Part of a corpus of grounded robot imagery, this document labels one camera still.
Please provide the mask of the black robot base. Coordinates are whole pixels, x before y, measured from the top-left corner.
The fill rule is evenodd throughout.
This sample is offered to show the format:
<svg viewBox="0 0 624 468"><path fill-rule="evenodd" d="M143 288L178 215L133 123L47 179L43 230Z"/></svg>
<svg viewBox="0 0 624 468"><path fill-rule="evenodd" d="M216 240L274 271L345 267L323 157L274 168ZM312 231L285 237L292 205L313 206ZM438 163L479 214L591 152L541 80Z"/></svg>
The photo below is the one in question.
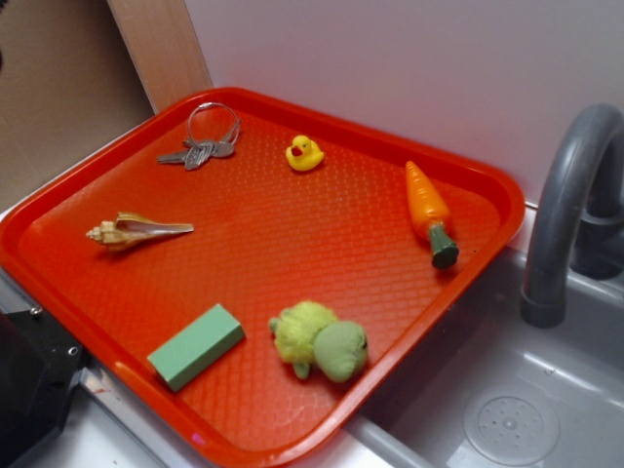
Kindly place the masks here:
<svg viewBox="0 0 624 468"><path fill-rule="evenodd" d="M49 312L1 315L1 465L15 467L63 431L87 356Z"/></svg>

